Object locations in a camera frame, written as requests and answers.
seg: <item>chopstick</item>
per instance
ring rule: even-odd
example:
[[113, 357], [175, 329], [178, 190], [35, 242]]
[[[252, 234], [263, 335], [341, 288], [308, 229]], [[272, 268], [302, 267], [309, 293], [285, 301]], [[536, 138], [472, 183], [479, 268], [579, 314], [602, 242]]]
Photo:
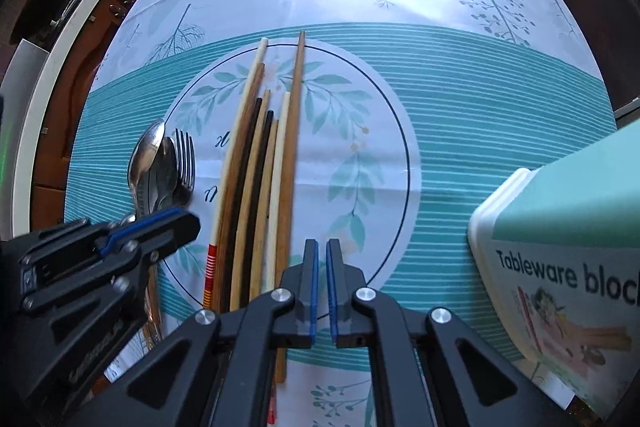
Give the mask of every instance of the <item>chopstick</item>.
[[252, 301], [262, 293], [262, 265], [264, 254], [264, 240], [267, 228], [267, 215], [271, 192], [271, 174], [273, 172], [273, 155], [276, 149], [276, 133], [278, 120], [273, 120], [269, 129], [267, 150], [262, 167], [262, 180], [258, 194], [258, 206], [255, 211], [254, 248], [251, 260], [251, 278], [249, 282], [249, 300]]
[[[240, 159], [241, 152], [236, 143], [240, 143], [240, 140], [236, 138], [246, 133], [246, 126], [248, 125], [248, 118], [251, 112], [252, 101], [257, 94], [260, 86], [260, 81], [264, 74], [264, 64], [262, 59], [264, 58], [265, 51], [267, 49], [268, 40], [262, 38], [258, 49], [255, 53], [254, 61], [251, 64], [249, 73], [242, 90], [242, 98], [236, 113], [236, 119], [231, 127], [231, 133], [229, 133], [229, 142], [227, 143], [227, 154], [225, 162], [223, 164], [222, 172], [220, 174], [220, 187], [218, 190], [219, 199], [216, 203], [216, 207], [213, 215], [213, 222], [211, 226], [211, 235], [209, 239], [209, 249], [207, 250], [207, 266], [205, 270], [205, 282], [204, 282], [204, 294], [202, 296], [202, 305], [205, 308], [213, 309], [214, 303], [212, 302], [213, 287], [215, 282], [216, 273], [216, 261], [218, 257], [218, 242], [220, 238], [220, 224], [222, 220], [223, 207], [230, 204], [228, 201], [230, 198], [227, 194], [230, 192], [231, 187], [234, 185], [234, 181], [237, 177], [237, 163]], [[216, 308], [219, 305], [219, 301], [215, 302]]]
[[255, 125], [260, 115], [262, 99], [256, 98], [254, 110], [251, 114], [249, 126], [246, 130], [244, 144], [242, 144], [242, 157], [238, 168], [238, 178], [235, 180], [232, 204], [228, 207], [229, 212], [222, 215], [220, 224], [220, 245], [218, 247], [218, 269], [219, 277], [214, 280], [213, 299], [218, 299], [218, 309], [220, 313], [229, 311], [231, 281], [234, 267], [234, 252], [236, 250], [236, 230], [238, 229], [238, 219], [240, 217], [240, 207], [242, 206], [242, 193], [244, 191], [244, 181], [246, 179], [249, 156], [251, 155], [252, 140], [255, 133]]
[[[251, 191], [251, 204], [249, 206], [249, 219], [246, 225], [246, 243], [244, 246], [244, 257], [242, 258], [242, 284], [240, 286], [240, 307], [244, 308], [249, 304], [249, 290], [251, 288], [252, 264], [254, 261], [254, 243], [257, 233], [256, 224], [258, 219], [258, 204], [260, 203], [260, 190], [264, 179], [264, 164], [267, 161], [267, 151], [269, 148], [269, 138], [271, 135], [271, 126], [273, 125], [273, 111], [267, 111], [264, 119], [264, 129], [260, 137], [260, 149], [258, 150], [258, 163], [255, 166], [254, 186]], [[266, 207], [264, 209], [264, 218], [266, 219]], [[262, 229], [262, 247], [258, 264], [262, 270], [262, 252], [264, 250], [264, 228]]]
[[264, 131], [264, 122], [267, 114], [267, 107], [269, 105], [269, 97], [271, 91], [265, 90], [262, 96], [262, 103], [260, 104], [260, 111], [258, 112], [255, 122], [255, 131], [253, 138], [251, 135], [247, 135], [246, 144], [251, 143], [249, 158], [246, 166], [246, 175], [244, 178], [244, 186], [242, 187], [241, 203], [238, 215], [238, 227], [236, 228], [236, 245], [234, 248], [233, 268], [231, 275], [231, 295], [229, 297], [229, 311], [236, 311], [240, 306], [242, 295], [242, 276], [244, 271], [244, 250], [247, 245], [247, 238], [251, 235], [251, 242], [253, 246], [254, 230], [249, 232], [250, 227], [250, 211], [252, 192], [254, 190], [255, 177], [257, 173], [257, 166], [260, 160], [260, 144], [262, 143], [262, 133]]
[[287, 129], [290, 93], [282, 96], [280, 121], [276, 134], [273, 157], [273, 173], [271, 174], [271, 196], [269, 201], [269, 225], [267, 229], [267, 252], [264, 256], [265, 282], [264, 291], [275, 288], [276, 274], [276, 238], [278, 236], [278, 207], [280, 206], [280, 181], [282, 179], [282, 152], [284, 151], [284, 135]]
[[[280, 204], [278, 205], [278, 233], [276, 234], [276, 284], [280, 284], [282, 272], [289, 264], [291, 243], [291, 215], [293, 211], [293, 188], [296, 175], [296, 152], [300, 127], [300, 98], [302, 94], [302, 71], [305, 63], [305, 33], [298, 36], [296, 61], [293, 67], [289, 114], [282, 150], [282, 173], [280, 182]], [[276, 358], [275, 381], [282, 383], [286, 377], [286, 350], [279, 349]]]

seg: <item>fork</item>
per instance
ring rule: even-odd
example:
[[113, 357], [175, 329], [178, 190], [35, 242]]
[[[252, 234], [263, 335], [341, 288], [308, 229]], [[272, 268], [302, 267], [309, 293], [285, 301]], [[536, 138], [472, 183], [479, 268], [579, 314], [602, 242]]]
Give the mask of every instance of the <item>fork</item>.
[[172, 194], [166, 195], [159, 202], [159, 210], [168, 208], [171, 205], [187, 206], [191, 201], [196, 182], [196, 157], [193, 149], [193, 139], [191, 139], [189, 133], [176, 129], [175, 138], [172, 137], [172, 144], [175, 148], [178, 181]]

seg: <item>metal spoon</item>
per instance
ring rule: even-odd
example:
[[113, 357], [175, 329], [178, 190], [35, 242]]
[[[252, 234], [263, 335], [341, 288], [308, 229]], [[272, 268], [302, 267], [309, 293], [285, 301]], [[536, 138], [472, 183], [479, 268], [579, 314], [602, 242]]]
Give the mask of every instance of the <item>metal spoon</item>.
[[175, 157], [174, 143], [171, 138], [162, 138], [160, 153], [156, 156], [156, 187], [158, 197], [154, 204], [153, 211], [162, 210], [171, 206], [172, 194], [178, 184], [178, 168]]
[[126, 216], [124, 216], [121, 220], [120, 220], [120, 225], [130, 225], [131, 223], [133, 223], [136, 220], [136, 214], [134, 214], [133, 212], [130, 214], [127, 214]]
[[138, 186], [142, 176], [148, 172], [158, 154], [158, 149], [164, 136], [164, 120], [152, 123], [136, 143], [129, 159], [127, 168], [127, 183], [133, 197], [133, 209], [136, 219], [140, 218], [140, 203], [138, 201]]

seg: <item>cabinet door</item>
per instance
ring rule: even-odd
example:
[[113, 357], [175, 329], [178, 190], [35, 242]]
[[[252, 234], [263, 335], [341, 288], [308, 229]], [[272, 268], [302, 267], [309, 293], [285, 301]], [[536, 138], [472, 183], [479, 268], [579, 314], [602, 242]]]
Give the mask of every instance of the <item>cabinet door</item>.
[[31, 230], [46, 229], [62, 223], [65, 191], [33, 187], [31, 191]]
[[125, 13], [115, 0], [100, 0], [71, 47], [44, 116], [33, 167], [34, 185], [66, 188], [69, 160], [84, 102]]

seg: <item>table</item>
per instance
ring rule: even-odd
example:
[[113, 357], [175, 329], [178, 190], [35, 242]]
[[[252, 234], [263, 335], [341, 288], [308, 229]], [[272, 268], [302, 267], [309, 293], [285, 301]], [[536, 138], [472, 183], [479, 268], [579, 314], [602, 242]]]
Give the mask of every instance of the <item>table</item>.
[[[444, 305], [510, 360], [466, 243], [473, 210], [519, 167], [615, 131], [597, 65], [562, 0], [138, 0], [87, 99], [65, 218], [131, 209], [130, 152], [154, 119], [194, 135], [197, 240], [164, 261], [168, 329], [200, 307], [225, 134], [261, 36], [277, 110], [306, 30], [292, 258], [338, 237], [346, 261], [407, 307]], [[278, 424], [372, 425], [365, 350], [289, 350]], [[119, 358], [126, 367], [136, 340]]]

